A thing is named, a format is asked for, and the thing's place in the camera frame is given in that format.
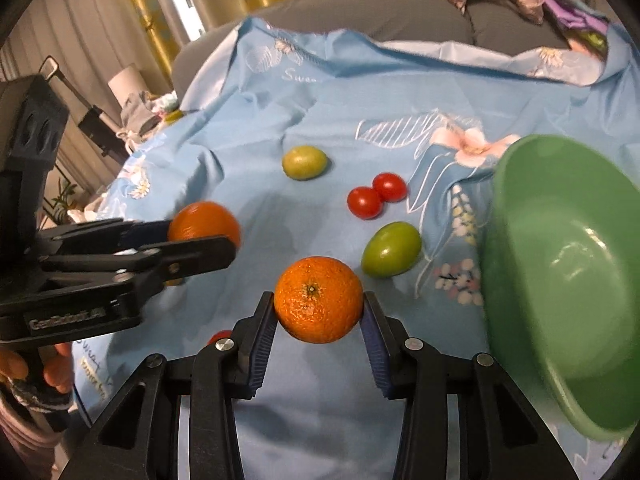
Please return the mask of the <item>left hand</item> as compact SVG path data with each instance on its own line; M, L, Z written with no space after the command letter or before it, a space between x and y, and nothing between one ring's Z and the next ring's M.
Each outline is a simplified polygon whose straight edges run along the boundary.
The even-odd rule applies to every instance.
M70 393L74 382L72 344L63 342L54 346L55 354L43 364L43 379L59 393ZM8 379L24 380L28 377L27 362L16 352L1 350L1 375Z

